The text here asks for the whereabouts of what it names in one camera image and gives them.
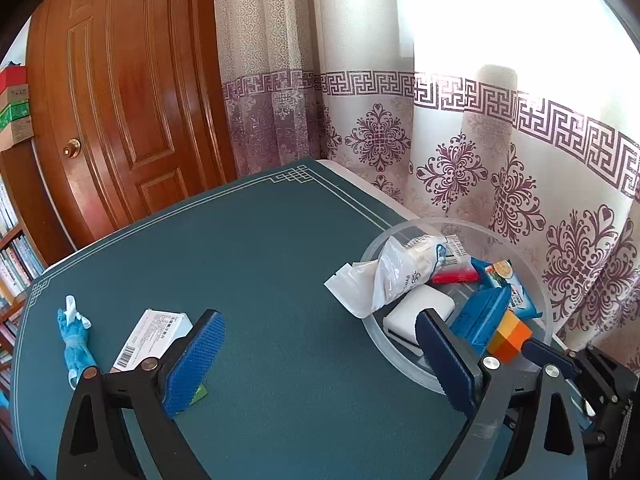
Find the orange yellow cube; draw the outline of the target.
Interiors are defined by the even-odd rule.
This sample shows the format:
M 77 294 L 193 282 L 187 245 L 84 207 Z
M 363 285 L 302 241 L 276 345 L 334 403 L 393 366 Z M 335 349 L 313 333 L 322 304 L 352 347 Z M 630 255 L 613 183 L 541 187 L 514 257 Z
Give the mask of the orange yellow cube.
M 521 352 L 524 342 L 533 336 L 533 331 L 511 310 L 506 310 L 487 352 L 501 364 L 511 363 Z

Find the green block with blue dots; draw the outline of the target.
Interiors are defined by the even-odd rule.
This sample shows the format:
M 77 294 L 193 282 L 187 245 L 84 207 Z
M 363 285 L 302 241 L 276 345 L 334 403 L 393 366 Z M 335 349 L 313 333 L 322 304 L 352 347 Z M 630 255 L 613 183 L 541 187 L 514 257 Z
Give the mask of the green block with blue dots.
M 207 396 L 207 390 L 205 388 L 205 386 L 203 384 L 199 385 L 198 388 L 196 389 L 194 396 L 190 402 L 190 405 L 195 404 L 196 402 L 198 402 L 199 400 L 204 399 Z

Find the white blue medicine box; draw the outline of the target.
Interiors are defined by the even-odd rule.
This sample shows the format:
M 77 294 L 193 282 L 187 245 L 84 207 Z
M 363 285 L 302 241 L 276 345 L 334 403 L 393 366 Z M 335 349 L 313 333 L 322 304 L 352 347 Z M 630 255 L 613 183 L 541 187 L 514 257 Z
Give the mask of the white blue medicine box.
M 111 373 L 134 370 L 146 358 L 161 358 L 192 326 L 185 313 L 146 309 L 120 349 Z

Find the blue tissue pack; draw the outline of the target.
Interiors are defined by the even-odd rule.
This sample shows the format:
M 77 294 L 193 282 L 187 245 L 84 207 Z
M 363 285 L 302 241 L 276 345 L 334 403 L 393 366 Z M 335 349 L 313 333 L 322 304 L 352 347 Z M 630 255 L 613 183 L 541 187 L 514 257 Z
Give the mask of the blue tissue pack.
M 466 302 L 450 330 L 482 356 L 511 302 L 511 287 L 483 288 Z

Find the blue snack packet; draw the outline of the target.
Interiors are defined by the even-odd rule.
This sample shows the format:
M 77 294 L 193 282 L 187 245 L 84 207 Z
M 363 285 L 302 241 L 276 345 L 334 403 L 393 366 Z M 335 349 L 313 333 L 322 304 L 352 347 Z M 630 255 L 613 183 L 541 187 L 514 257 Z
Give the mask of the blue snack packet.
M 510 287 L 511 300 L 509 309 L 521 320 L 528 321 L 541 318 L 542 313 L 535 307 L 528 291 L 516 275 L 509 259 L 488 263 L 471 258 L 474 270 L 480 277 L 480 284 L 485 288 Z

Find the red white packet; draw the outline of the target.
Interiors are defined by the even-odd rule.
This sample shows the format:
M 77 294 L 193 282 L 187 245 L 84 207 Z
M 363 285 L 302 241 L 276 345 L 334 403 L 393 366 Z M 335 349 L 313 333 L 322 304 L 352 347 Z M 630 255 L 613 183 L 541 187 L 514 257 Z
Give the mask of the red white packet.
M 472 257 L 464 249 L 457 235 L 446 235 L 438 248 L 438 260 L 431 284 L 472 283 L 480 279 L 472 265 Z

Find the white cotton swab bag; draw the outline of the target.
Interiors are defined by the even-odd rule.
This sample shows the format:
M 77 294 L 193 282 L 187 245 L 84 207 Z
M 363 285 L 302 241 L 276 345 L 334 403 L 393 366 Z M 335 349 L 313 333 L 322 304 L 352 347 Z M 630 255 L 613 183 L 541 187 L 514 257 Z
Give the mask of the white cotton swab bag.
M 378 258 L 345 263 L 324 286 L 355 318 L 367 318 L 428 282 L 445 264 L 448 250 L 444 236 L 426 234 L 407 245 L 391 236 Z

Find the clear plastic bowl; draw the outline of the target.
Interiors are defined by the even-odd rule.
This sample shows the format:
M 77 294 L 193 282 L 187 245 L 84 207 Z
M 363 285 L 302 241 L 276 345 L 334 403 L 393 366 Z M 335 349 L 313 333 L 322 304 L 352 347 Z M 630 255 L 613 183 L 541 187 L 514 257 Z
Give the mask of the clear plastic bowl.
M 364 251 L 362 258 L 363 260 L 375 259 L 391 236 L 398 242 L 406 244 L 423 234 L 455 235 L 470 256 L 488 263 L 510 260 L 515 275 L 521 280 L 537 311 L 541 313 L 540 318 L 529 320 L 526 325 L 533 330 L 533 336 L 536 339 L 545 344 L 552 343 L 553 321 L 548 289 L 532 257 L 523 245 L 514 243 L 484 226 L 453 218 L 426 217 L 406 220 L 391 226 L 375 237 Z M 402 374 L 434 393 L 442 393 L 442 387 L 424 356 L 416 354 L 404 342 L 385 333 L 383 318 L 394 307 L 396 304 L 390 304 L 364 319 L 363 326 L 369 337 L 386 360 Z

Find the blue rubber glove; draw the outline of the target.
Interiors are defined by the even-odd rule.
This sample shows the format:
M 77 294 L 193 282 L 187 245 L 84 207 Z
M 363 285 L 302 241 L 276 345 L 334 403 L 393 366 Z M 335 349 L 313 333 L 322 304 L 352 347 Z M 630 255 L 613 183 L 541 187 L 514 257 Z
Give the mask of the blue rubber glove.
M 64 344 L 63 359 L 67 368 L 67 381 L 75 390 L 86 368 L 96 366 L 88 348 L 91 322 L 78 312 L 73 295 L 65 297 L 65 308 L 58 309 L 58 330 Z

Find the teal table mat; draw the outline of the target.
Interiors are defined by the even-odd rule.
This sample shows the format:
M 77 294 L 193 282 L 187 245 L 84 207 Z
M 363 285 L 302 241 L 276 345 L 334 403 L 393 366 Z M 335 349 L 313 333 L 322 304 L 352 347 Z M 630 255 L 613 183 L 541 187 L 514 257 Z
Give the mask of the teal table mat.
M 18 455 L 45 477 L 72 392 L 56 314 L 73 296 L 115 362 L 149 309 L 226 339 L 206 396 L 177 417 L 215 479 L 426 479 L 464 424 L 396 370 L 326 290 L 407 208 L 333 162 L 304 160 L 186 200 L 69 256 L 32 285 L 12 365 Z

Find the wooden bookshelf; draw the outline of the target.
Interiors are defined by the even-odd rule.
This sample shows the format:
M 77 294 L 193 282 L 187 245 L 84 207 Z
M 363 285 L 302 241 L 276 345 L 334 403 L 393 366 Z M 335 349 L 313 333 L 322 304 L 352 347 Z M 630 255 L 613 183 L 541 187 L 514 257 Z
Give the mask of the wooden bookshelf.
M 17 333 L 32 284 L 74 251 L 44 182 L 35 144 L 1 153 L 1 431 L 13 437 L 10 400 Z

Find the brass door knob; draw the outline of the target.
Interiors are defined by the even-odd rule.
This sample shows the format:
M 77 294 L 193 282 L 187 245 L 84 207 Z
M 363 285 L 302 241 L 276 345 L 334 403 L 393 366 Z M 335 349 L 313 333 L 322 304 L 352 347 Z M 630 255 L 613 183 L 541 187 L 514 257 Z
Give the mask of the brass door knob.
M 81 142 L 77 138 L 68 140 L 63 148 L 63 155 L 68 159 L 76 158 L 81 152 Z

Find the patterned purple curtain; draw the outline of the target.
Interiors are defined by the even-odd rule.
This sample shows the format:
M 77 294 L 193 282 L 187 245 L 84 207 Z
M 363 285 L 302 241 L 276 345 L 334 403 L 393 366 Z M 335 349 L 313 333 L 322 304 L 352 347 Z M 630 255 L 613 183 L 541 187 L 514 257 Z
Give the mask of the patterned purple curtain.
M 604 0 L 214 0 L 241 176 L 325 158 L 539 272 L 639 366 L 639 45 Z

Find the wooden door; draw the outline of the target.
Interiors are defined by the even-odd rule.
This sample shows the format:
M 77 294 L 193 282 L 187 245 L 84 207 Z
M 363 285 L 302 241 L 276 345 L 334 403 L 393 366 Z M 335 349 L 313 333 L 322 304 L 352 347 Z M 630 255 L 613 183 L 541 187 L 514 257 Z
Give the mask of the wooden door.
M 78 247 L 236 178 L 214 0 L 44 0 L 27 79 L 43 177 Z

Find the brown cardboard box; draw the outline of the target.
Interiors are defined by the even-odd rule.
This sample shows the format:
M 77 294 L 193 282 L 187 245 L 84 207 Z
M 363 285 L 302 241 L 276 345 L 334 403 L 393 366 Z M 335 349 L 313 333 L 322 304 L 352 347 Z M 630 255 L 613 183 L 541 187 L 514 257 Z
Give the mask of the brown cardboard box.
M 15 144 L 29 140 L 34 136 L 32 128 L 32 118 L 26 116 L 9 122 L 0 131 L 0 151 L 6 151 L 13 148 Z

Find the green box on shelf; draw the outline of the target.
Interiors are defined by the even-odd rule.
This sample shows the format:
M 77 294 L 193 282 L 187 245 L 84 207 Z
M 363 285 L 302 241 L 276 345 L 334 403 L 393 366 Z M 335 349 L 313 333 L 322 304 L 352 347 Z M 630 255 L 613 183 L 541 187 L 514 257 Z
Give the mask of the green box on shelf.
M 0 130 L 6 128 L 11 122 L 28 117 L 29 115 L 29 100 L 9 103 L 0 113 Z

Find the red box on shelf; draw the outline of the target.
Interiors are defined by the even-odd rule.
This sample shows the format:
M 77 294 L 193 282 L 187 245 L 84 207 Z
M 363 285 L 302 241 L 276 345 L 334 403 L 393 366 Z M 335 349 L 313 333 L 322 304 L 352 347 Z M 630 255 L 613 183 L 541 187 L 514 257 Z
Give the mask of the red box on shelf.
M 20 86 L 26 84 L 27 73 L 26 67 L 21 65 L 7 65 L 0 72 L 0 93 L 6 91 L 6 88 Z

